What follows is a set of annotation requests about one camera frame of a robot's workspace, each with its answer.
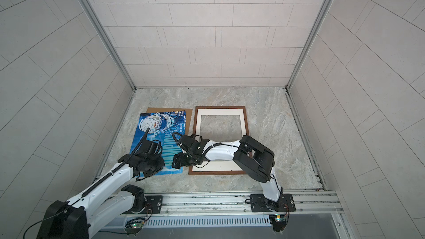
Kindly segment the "blue poster photo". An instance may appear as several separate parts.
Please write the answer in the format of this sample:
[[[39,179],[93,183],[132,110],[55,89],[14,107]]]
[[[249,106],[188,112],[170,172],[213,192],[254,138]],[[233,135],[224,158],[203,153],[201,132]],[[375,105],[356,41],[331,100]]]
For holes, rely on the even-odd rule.
[[[178,132],[182,135],[185,134],[186,122],[186,110],[140,114],[130,151],[134,151],[136,145],[144,136],[146,129],[149,129],[147,139],[149,141],[158,140],[163,147],[162,157],[165,166],[157,174],[182,174],[182,168],[172,168],[174,155],[182,152],[182,149],[177,146],[173,139],[172,133]]]

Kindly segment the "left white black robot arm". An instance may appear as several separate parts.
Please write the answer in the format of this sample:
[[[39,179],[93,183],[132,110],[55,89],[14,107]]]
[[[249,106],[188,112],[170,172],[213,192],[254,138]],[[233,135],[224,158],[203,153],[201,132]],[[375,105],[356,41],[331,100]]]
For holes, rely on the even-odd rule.
[[[158,140],[147,139],[149,130],[133,152],[121,157],[114,167],[87,189],[65,202],[53,202],[37,222],[39,239],[90,239],[103,227],[125,212],[145,213],[146,217],[131,222],[137,234],[153,215],[153,207],[145,198],[144,189],[129,184],[157,174],[164,167],[162,146]]]

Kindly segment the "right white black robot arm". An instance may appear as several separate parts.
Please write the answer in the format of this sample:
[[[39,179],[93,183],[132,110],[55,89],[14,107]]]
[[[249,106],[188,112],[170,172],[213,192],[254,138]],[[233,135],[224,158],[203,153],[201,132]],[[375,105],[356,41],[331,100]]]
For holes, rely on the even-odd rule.
[[[244,135],[239,141],[215,142],[197,135],[172,133],[172,137],[183,151],[173,157],[172,168],[199,167],[205,162],[232,161],[250,178],[261,184],[265,199],[278,202],[282,189],[274,172],[274,153],[269,148]]]

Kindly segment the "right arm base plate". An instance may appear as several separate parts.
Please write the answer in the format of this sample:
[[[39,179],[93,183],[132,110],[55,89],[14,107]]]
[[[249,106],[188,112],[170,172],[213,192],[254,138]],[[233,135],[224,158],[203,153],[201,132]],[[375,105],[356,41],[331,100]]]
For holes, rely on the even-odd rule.
[[[266,199],[263,194],[251,194],[246,203],[250,205],[252,212],[294,212],[292,194],[280,194],[277,201]]]

